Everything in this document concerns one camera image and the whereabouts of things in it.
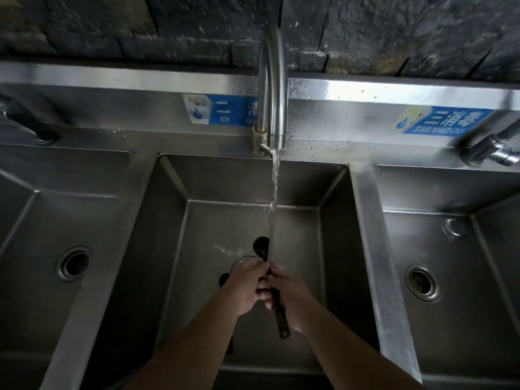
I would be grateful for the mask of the person's left hand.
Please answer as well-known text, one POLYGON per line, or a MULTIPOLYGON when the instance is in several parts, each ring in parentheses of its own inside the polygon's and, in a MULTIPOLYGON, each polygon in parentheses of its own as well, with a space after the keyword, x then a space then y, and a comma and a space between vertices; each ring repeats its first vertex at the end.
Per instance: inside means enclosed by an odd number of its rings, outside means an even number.
POLYGON ((255 303, 258 278, 266 275, 270 266, 262 258, 249 259, 236 267, 223 286, 231 310, 239 317, 249 312, 255 303))

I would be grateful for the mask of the person's right hand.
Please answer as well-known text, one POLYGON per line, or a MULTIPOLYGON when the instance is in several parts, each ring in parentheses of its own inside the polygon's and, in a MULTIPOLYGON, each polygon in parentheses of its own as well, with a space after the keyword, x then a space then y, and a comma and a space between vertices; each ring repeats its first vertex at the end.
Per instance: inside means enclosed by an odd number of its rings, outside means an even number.
POLYGON ((267 281, 272 291, 276 289, 280 294, 279 304, 285 310, 289 327, 305 336, 312 334, 326 308, 299 277, 284 273, 273 263, 270 269, 272 274, 267 281))

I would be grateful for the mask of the black long-handled spoon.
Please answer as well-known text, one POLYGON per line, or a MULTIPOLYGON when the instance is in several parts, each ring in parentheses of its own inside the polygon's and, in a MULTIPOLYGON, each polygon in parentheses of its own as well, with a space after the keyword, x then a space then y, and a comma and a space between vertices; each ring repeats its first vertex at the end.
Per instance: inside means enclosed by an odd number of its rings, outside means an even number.
MULTIPOLYGON (((270 240, 266 236, 260 236, 255 239, 253 243, 253 250, 258 257, 261 257, 265 262, 269 261, 269 245, 270 240)), ((285 308, 283 307, 280 299, 280 292, 278 289, 273 288, 271 290, 272 298, 274 301, 275 317, 278 326, 278 332, 282 340, 287 339, 291 335, 291 330, 285 314, 285 308)))

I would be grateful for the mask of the person's left forearm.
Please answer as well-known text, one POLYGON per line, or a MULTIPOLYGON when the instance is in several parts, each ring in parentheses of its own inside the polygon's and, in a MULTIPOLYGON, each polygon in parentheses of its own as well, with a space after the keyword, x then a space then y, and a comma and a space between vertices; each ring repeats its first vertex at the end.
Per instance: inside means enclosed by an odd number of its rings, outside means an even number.
POLYGON ((221 297, 210 301, 122 390, 211 390, 238 318, 252 307, 221 297))

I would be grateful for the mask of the person's right forearm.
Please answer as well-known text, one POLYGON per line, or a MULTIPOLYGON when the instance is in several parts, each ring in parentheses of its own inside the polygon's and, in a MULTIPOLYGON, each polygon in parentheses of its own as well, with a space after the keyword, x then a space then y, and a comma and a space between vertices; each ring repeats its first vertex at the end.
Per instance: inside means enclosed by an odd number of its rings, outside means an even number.
POLYGON ((320 304, 302 330, 335 390, 426 390, 320 304))

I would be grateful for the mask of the running water stream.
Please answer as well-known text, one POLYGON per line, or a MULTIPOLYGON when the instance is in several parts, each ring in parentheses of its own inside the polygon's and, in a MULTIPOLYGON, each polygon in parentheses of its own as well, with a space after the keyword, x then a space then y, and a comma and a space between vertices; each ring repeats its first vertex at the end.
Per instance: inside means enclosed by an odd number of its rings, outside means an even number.
POLYGON ((274 253, 274 238, 276 229, 276 210, 278 201, 278 178, 280 171, 280 151, 271 150, 272 154, 272 197, 269 207, 269 247, 268 262, 271 262, 274 253))

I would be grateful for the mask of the stainless steel triple sink unit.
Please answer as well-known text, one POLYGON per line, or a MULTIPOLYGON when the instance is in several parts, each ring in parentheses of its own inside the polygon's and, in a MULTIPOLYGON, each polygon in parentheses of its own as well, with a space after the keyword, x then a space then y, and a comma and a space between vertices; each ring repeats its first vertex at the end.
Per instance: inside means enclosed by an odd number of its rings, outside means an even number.
MULTIPOLYGON (((193 124, 182 98, 254 97, 256 73, 0 61, 0 93, 61 136, 0 118, 0 390, 119 389, 269 233, 252 127, 193 124), (88 268, 61 282, 74 246, 88 268)), ((520 162, 460 159, 520 119, 520 87, 297 74, 288 113, 278 265, 427 388, 520 390, 520 162), (411 105, 494 113, 406 135, 411 105), (438 301, 408 290, 412 264, 438 301)))

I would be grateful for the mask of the blue and white sink label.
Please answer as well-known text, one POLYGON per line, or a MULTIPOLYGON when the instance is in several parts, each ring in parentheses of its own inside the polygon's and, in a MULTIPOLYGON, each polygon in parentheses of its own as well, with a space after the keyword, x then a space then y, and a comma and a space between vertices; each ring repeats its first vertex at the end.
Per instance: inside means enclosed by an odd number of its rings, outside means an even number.
POLYGON ((395 128, 406 135, 460 137, 491 116, 494 110, 446 106, 407 106, 395 128))
POLYGON ((257 97, 183 93, 193 124, 253 127, 257 119, 257 97))

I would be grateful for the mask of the round steel overflow fitting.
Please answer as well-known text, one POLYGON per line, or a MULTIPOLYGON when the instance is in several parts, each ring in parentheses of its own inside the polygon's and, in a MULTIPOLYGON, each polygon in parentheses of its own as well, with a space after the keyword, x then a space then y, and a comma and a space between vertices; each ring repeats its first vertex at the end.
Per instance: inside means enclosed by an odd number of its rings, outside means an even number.
POLYGON ((464 238, 467 235, 466 224, 459 218, 446 218, 440 227, 443 234, 451 242, 464 238))

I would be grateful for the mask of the tall curved steel faucet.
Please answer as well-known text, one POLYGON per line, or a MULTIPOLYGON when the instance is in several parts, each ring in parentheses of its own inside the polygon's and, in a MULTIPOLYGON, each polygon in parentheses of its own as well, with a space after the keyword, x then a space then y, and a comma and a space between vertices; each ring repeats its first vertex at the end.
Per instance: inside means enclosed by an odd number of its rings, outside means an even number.
POLYGON ((252 150, 257 156, 283 151, 288 125, 288 77, 282 33, 277 25, 266 28, 258 60, 257 119, 252 150))

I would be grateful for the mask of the chrome wall-mounted faucet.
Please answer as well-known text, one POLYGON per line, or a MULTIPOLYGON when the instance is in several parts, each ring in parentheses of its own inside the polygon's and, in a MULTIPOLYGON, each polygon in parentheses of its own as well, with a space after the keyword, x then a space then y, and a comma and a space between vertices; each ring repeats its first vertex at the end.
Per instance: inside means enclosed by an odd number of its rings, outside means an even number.
POLYGON ((520 119, 497 134, 484 137, 477 144, 464 149, 460 154, 462 162, 469 166, 479 165, 490 159, 503 166, 512 166, 520 162, 520 151, 508 146, 511 138, 520 134, 520 119))

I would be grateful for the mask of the dark wall-mounted faucet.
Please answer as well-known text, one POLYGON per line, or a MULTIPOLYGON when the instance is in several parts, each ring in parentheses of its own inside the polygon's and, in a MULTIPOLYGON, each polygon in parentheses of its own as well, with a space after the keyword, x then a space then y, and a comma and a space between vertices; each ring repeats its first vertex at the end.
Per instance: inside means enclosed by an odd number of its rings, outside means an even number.
POLYGON ((37 144, 46 146, 56 143, 61 136, 52 124, 38 118, 17 100, 0 93, 0 118, 9 120, 35 136, 37 144))

